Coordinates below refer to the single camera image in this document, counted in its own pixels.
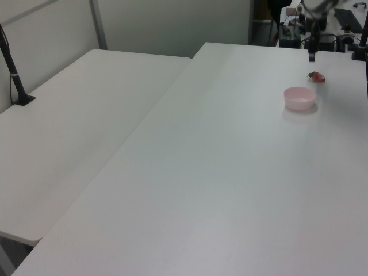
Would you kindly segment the black Franka gripper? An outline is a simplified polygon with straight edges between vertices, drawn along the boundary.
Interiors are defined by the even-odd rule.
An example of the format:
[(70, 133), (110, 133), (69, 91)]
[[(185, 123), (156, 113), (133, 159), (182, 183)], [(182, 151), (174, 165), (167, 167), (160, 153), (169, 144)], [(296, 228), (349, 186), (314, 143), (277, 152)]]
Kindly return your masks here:
[(317, 45), (320, 41), (321, 31), (325, 31), (327, 25), (327, 13), (310, 15), (305, 13), (305, 31), (309, 33), (309, 38), (315, 43), (308, 44), (309, 62), (314, 62), (317, 52)]

